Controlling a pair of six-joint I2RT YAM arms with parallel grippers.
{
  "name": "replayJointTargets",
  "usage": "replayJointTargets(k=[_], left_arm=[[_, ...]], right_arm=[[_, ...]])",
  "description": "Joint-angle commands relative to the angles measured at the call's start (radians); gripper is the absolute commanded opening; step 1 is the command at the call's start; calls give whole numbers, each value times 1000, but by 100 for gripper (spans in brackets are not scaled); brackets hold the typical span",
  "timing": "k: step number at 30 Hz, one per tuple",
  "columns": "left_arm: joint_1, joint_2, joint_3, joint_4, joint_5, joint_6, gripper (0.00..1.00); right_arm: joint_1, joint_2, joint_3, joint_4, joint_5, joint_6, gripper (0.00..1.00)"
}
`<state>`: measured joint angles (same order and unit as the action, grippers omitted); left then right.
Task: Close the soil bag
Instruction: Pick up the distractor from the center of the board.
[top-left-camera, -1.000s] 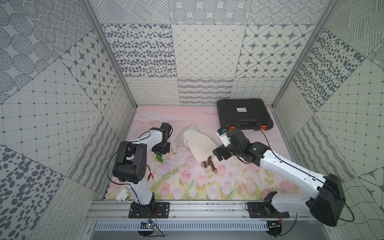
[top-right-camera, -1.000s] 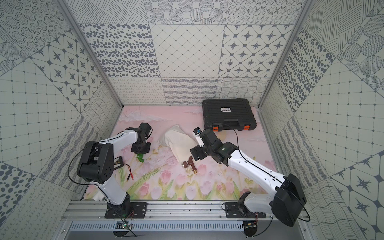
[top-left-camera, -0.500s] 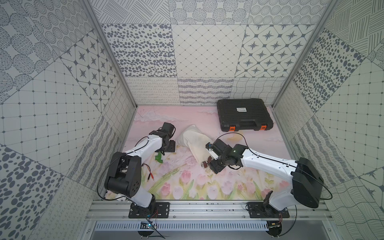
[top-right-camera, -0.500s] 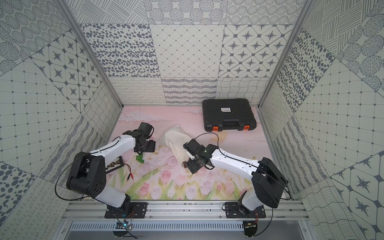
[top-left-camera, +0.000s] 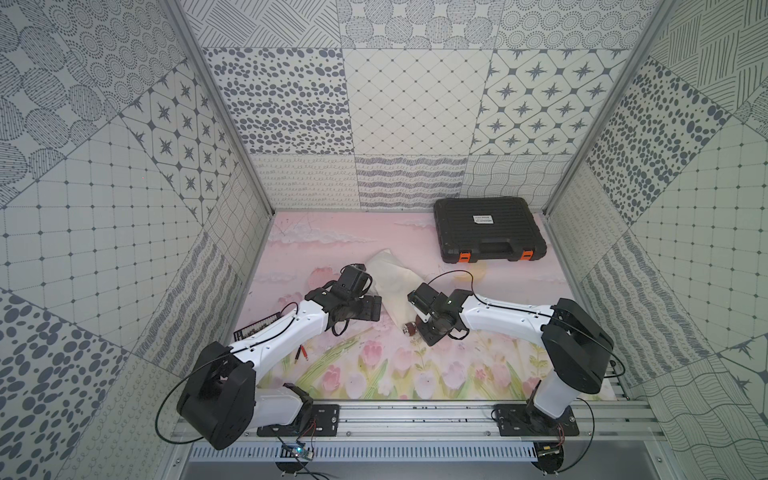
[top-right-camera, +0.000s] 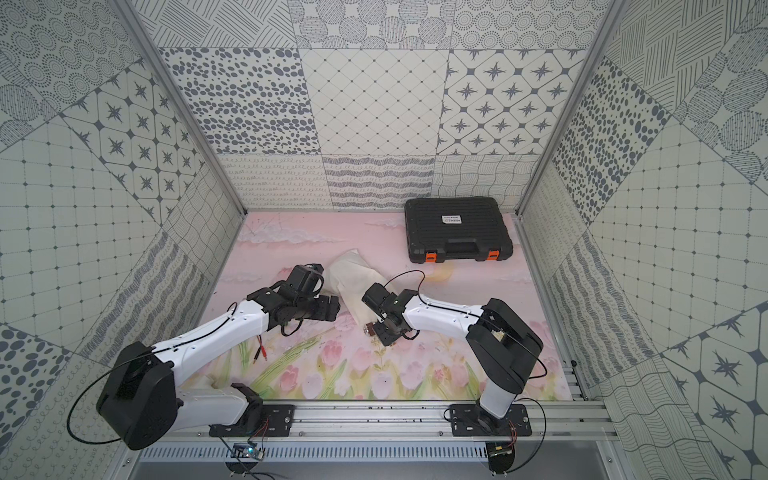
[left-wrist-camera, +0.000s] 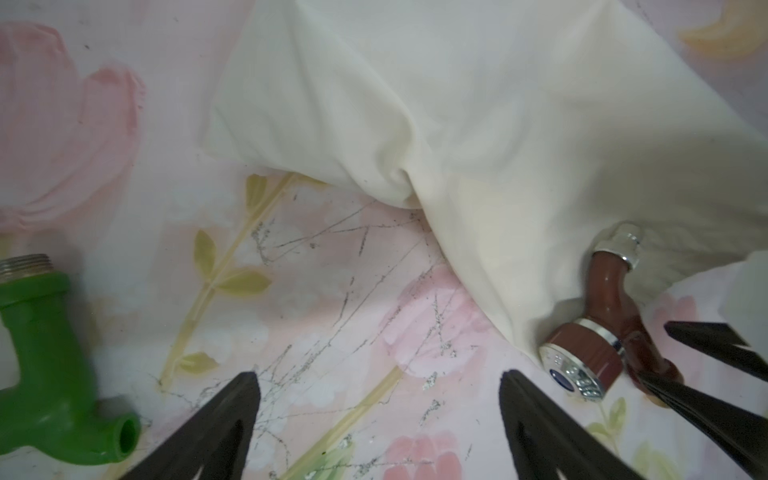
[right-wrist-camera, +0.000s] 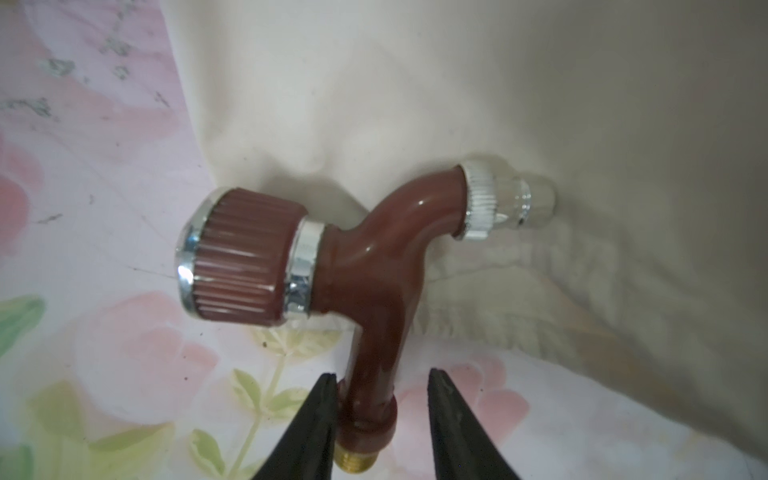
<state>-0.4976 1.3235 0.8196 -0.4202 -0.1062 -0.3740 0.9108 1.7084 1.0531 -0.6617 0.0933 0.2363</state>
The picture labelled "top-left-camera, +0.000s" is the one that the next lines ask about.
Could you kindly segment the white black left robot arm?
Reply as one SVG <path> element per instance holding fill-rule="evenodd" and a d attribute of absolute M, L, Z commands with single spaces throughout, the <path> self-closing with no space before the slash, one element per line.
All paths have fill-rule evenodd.
<path fill-rule="evenodd" d="M 351 320 L 377 322 L 382 300 L 368 293 L 373 278 L 362 264 L 308 292 L 295 310 L 255 334 L 225 346 L 206 346 L 186 379 L 176 410 L 214 449 L 223 450 L 252 428 L 288 427 L 298 434 L 311 423 L 313 399 L 285 383 L 259 389 L 265 374 L 307 341 Z"/>

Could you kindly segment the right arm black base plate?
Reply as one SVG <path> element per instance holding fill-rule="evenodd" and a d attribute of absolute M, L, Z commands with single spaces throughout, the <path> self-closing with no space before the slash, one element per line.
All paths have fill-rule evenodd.
<path fill-rule="evenodd" d="M 496 404 L 491 411 L 491 419 L 502 437 L 575 437 L 580 434 L 571 407 L 553 419 L 527 404 Z"/>

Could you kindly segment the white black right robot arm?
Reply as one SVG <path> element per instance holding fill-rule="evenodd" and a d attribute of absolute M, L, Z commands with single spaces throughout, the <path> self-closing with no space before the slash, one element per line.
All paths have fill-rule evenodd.
<path fill-rule="evenodd" d="M 407 295 L 419 319 L 416 330 L 429 346 L 458 331 L 490 332 L 525 340 L 545 350 L 552 367 L 528 400 L 531 415 L 554 422 L 581 394 L 597 394 L 614 342 L 575 301 L 521 305 L 456 289 L 446 295 L 427 283 Z"/>

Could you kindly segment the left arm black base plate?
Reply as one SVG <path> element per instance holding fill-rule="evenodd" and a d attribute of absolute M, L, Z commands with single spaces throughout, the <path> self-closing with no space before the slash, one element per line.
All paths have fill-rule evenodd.
<path fill-rule="evenodd" d="M 335 437 L 338 432 L 339 404 L 304 406 L 295 420 L 287 425 L 268 425 L 257 429 L 258 437 Z"/>

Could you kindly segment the white cloth soil bag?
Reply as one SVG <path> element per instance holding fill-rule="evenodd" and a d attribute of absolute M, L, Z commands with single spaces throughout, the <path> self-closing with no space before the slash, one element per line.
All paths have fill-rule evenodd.
<path fill-rule="evenodd" d="M 382 298 L 382 306 L 395 325 L 402 330 L 406 323 L 415 323 L 418 315 L 407 295 L 425 280 L 407 268 L 389 249 L 375 254 L 365 266 L 372 275 L 373 289 Z"/>

